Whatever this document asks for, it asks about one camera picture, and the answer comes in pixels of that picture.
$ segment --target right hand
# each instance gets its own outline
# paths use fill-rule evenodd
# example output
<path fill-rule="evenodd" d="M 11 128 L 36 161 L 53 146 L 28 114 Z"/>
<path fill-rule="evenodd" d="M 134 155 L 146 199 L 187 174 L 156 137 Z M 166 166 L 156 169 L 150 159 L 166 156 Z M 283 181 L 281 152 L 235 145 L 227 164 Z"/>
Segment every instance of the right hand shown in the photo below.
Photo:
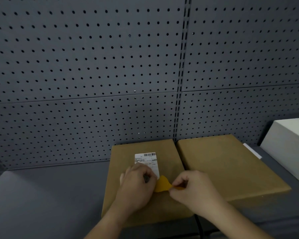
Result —
<path fill-rule="evenodd" d="M 172 188 L 169 193 L 174 200 L 186 205 L 195 214 L 211 220 L 213 213 L 218 211 L 222 205 L 227 204 L 214 187 L 208 174 L 200 171 L 184 171 L 179 174 L 172 185 L 179 186 L 186 183 L 186 189 Z"/>

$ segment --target white foam block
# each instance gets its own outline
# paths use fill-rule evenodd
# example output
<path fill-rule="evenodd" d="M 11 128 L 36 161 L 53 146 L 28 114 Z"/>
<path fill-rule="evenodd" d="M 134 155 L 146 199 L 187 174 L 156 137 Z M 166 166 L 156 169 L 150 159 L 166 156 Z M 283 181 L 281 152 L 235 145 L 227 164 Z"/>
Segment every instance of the white foam block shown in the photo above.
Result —
<path fill-rule="evenodd" d="M 260 147 L 299 180 L 299 118 L 274 121 Z"/>

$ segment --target forearm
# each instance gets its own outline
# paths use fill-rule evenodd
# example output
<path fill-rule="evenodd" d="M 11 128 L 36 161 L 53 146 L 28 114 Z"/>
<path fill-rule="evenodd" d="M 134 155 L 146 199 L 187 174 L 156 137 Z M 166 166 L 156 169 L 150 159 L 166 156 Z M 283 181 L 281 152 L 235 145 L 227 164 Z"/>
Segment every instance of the forearm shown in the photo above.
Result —
<path fill-rule="evenodd" d="M 230 239 L 273 239 L 227 202 L 209 220 Z"/>
<path fill-rule="evenodd" d="M 112 205 L 105 216 L 89 232 L 85 239 L 117 239 L 126 220 L 124 213 Z"/>

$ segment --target brown cardboard box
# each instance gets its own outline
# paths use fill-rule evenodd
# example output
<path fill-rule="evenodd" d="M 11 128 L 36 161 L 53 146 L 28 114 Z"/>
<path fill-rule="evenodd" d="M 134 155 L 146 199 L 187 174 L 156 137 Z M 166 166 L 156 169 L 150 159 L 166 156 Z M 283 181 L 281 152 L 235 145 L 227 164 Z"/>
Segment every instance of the brown cardboard box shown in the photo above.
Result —
<path fill-rule="evenodd" d="M 291 190 L 233 135 L 179 140 L 176 146 L 185 168 L 208 173 L 219 193 L 235 206 L 252 206 Z"/>
<path fill-rule="evenodd" d="M 120 186 L 120 175 L 128 166 L 134 165 L 134 155 L 156 152 L 159 174 L 170 182 L 184 171 L 172 139 L 115 145 L 112 147 L 109 172 L 107 176 L 102 217 L 113 203 Z M 173 200 L 167 191 L 154 193 L 149 203 L 134 213 L 125 226 L 136 226 L 161 221 L 175 220 L 192 216 L 193 213 L 184 205 Z"/>

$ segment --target hand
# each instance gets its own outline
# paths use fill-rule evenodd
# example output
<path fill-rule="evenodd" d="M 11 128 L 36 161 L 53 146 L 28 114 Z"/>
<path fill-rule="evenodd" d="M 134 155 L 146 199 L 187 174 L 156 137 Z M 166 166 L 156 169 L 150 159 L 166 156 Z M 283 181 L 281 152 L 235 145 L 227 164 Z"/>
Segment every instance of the hand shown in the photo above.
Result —
<path fill-rule="evenodd" d="M 172 185 L 187 184 L 186 189 L 170 189 L 170 196 L 186 205 L 192 212 L 207 220 L 211 220 L 213 213 L 227 202 L 218 193 L 206 173 L 200 171 L 184 171 L 175 179 Z"/>
<path fill-rule="evenodd" d="M 144 175 L 149 177 L 145 183 Z M 117 191 L 113 206 L 125 214 L 126 218 L 143 208 L 152 197 L 157 177 L 146 165 L 136 163 L 129 167 L 120 177 L 120 188 Z"/>

